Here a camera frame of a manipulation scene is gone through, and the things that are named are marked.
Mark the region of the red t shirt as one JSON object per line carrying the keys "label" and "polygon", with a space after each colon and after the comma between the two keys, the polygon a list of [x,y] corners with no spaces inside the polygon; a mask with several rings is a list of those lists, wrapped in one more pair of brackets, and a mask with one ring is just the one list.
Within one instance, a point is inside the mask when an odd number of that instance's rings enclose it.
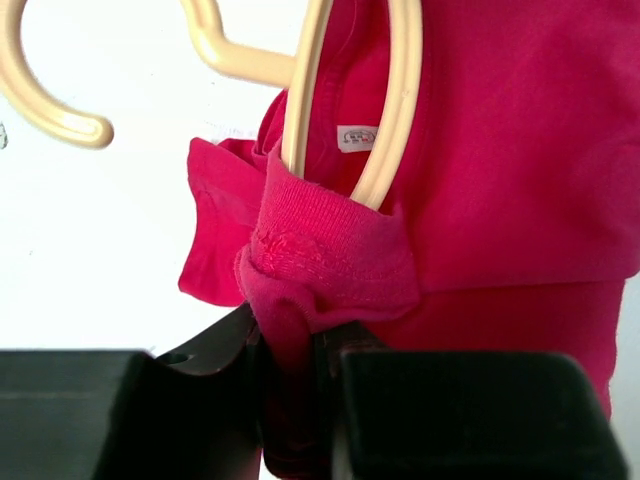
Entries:
{"label": "red t shirt", "polygon": [[353,320],[400,350],[568,355],[611,409],[639,270],[639,5],[425,1],[420,17],[415,117],[379,208],[351,193],[381,129],[384,1],[333,5],[302,177],[280,154],[285,94],[255,139],[189,146],[179,287],[256,315],[291,383],[263,428],[281,478],[328,475],[304,412],[313,336]]}

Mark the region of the beige hanger front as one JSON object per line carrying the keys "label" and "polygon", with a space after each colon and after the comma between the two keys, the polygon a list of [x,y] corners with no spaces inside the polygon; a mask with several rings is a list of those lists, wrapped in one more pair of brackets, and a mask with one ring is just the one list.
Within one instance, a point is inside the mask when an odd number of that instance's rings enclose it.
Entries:
{"label": "beige hanger front", "polygon": [[[107,147],[114,129],[106,118],[61,103],[33,75],[21,41],[25,6],[23,1],[1,4],[3,95],[26,120],[51,136],[84,148]],[[229,41],[214,1],[185,1],[182,8],[192,45],[205,64],[231,78],[287,89],[281,158],[292,174],[302,177],[331,2],[309,2],[293,56]],[[390,57],[383,112],[373,149],[351,194],[353,201],[373,210],[386,198],[402,161],[416,112],[423,60],[421,2],[391,1],[388,12]]]}

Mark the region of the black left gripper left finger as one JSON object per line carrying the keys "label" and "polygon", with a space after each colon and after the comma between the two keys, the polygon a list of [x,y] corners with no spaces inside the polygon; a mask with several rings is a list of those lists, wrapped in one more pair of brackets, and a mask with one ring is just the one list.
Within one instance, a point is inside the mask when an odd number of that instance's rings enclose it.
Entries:
{"label": "black left gripper left finger", "polygon": [[156,360],[179,374],[168,416],[178,479],[257,479],[261,446],[253,361],[260,334],[244,303]]}

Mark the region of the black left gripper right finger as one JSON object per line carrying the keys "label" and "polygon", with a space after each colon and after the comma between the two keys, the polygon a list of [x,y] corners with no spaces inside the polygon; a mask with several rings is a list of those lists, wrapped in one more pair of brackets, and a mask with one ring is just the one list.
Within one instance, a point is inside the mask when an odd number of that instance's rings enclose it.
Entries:
{"label": "black left gripper right finger", "polygon": [[329,478],[355,479],[343,413],[341,357],[351,352],[384,350],[385,345],[359,322],[315,334],[313,342],[319,439],[329,463]]}

